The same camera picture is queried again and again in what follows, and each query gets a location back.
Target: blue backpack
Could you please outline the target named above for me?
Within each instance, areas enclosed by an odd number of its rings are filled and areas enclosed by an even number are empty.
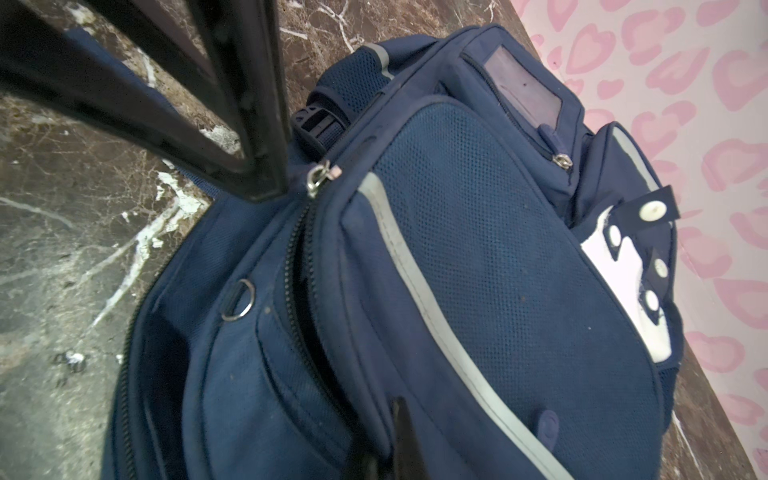
[[[332,66],[144,299],[102,478],[655,478],[678,212],[583,117],[497,25]]]

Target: gray reflective stripe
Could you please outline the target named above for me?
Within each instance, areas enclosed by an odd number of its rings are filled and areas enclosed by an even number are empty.
[[[389,80],[392,80],[395,75],[389,73],[389,70],[387,69],[389,67],[389,54],[386,52],[384,47],[375,43],[366,43],[363,46],[373,50],[373,53],[379,57],[379,61],[382,63],[382,75],[387,77]]]
[[[432,289],[429,288],[400,233],[381,180],[374,173],[368,173],[357,190],[365,195],[370,202],[389,255],[397,267],[400,278],[408,287],[413,301],[419,308],[429,332],[472,396],[485,410],[488,417],[528,457],[547,480],[573,480],[573,477],[560,465],[560,462],[525,428],[525,425],[499,398],[454,335],[451,326],[440,310],[440,305],[437,304],[437,300],[432,294]]]
[[[650,191],[656,191],[659,189],[659,184],[656,183],[656,180],[654,180],[653,175],[650,174],[650,171],[648,171],[648,167],[645,166],[645,162],[643,161],[643,158],[640,156],[640,152],[637,151],[637,148],[632,143],[632,140],[627,136],[627,134],[624,133],[623,130],[620,128],[614,127],[614,138],[616,139],[616,142],[618,142],[619,146],[621,147],[621,150],[624,151],[627,155],[629,155],[629,158],[632,159],[632,163],[634,163],[634,167],[637,168],[637,172],[640,174],[641,177],[643,177],[643,180],[645,180],[645,183],[648,185],[648,190]]]

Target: marble countertop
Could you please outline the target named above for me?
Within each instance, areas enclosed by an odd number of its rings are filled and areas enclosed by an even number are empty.
[[[236,141],[102,18],[74,2],[28,4],[57,28],[85,27],[190,123]],[[183,0],[163,5],[200,44]],[[290,110],[366,42],[489,22],[536,55],[506,0],[280,0]],[[98,477],[127,326],[209,205],[155,155],[0,96],[0,480]],[[690,352],[676,414],[661,478],[755,478]]]

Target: heart-patterned wall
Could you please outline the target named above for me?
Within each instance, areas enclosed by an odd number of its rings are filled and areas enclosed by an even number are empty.
[[[673,186],[691,349],[768,480],[768,0],[511,0],[539,56]]]

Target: plastic buckle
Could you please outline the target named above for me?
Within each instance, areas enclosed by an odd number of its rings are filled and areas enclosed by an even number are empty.
[[[296,140],[313,160],[318,161],[336,143],[346,125],[331,111],[311,104],[290,118]]]

